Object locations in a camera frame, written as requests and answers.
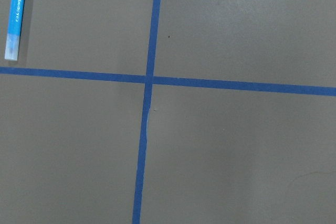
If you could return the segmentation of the blue highlighter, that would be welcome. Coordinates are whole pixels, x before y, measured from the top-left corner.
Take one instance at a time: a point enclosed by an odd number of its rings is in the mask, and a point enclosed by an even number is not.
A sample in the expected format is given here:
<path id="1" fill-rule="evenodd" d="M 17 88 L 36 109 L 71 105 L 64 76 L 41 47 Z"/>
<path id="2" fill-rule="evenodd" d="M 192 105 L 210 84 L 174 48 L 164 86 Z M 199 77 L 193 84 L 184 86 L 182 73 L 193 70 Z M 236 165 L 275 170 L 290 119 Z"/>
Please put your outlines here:
<path id="1" fill-rule="evenodd" d="M 4 59 L 17 61 L 25 0 L 10 0 Z"/>

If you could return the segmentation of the blue tape grid lines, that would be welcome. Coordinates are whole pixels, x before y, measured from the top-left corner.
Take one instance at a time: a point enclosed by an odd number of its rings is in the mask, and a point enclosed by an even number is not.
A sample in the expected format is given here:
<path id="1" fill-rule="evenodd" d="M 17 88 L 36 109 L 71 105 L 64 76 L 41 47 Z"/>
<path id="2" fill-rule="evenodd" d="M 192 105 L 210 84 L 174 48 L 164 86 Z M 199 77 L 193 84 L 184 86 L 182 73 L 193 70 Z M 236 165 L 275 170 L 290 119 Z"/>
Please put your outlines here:
<path id="1" fill-rule="evenodd" d="M 161 7 L 161 0 L 153 0 L 148 56 L 146 59 L 146 73 L 144 75 L 1 67 L 2 74 L 138 83 L 144 85 L 138 160 L 136 168 L 137 173 L 135 177 L 134 201 L 132 209 L 132 223 L 141 222 L 142 193 L 143 193 L 144 174 L 145 174 L 146 148 L 148 143 L 148 120 L 152 102 L 153 85 L 158 84 L 164 86 L 320 95 L 327 97 L 335 96 L 334 87 L 155 76 L 154 69 L 155 69 L 158 28 L 159 28 L 160 7 Z"/>

